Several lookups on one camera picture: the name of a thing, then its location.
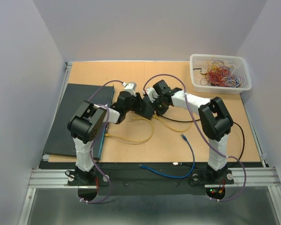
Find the small black network switch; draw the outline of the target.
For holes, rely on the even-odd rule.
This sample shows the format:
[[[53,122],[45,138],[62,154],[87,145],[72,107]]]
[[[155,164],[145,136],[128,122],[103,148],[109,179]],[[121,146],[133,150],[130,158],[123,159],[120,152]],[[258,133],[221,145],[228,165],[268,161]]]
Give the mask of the small black network switch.
[[[152,107],[151,103],[148,104],[148,103],[144,102],[144,110],[142,112],[135,112],[135,113],[145,119],[151,120],[154,112],[155,112],[155,109]]]

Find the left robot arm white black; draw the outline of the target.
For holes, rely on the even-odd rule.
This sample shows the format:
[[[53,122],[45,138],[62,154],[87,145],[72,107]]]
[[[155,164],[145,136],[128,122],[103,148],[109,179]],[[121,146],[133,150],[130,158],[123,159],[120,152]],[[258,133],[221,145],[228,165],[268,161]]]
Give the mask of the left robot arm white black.
[[[140,93],[133,95],[128,91],[121,91],[117,101],[110,107],[83,101],[67,124],[76,151],[74,172],[67,172],[67,176],[85,185],[91,184],[96,174],[92,170],[94,162],[91,152],[100,130],[105,128],[107,123],[121,123],[129,111],[143,112],[145,106]]]

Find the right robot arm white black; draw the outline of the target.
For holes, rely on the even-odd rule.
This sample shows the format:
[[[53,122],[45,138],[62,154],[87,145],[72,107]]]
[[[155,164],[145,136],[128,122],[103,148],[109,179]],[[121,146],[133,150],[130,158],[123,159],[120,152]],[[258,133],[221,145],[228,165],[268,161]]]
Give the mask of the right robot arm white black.
[[[223,100],[198,97],[181,88],[171,89],[164,80],[144,89],[144,93],[157,116],[163,116],[173,106],[188,110],[192,118],[194,114],[200,117],[201,127],[197,122],[194,124],[209,146],[206,177],[212,183],[221,180],[227,170],[227,141],[234,124]]]

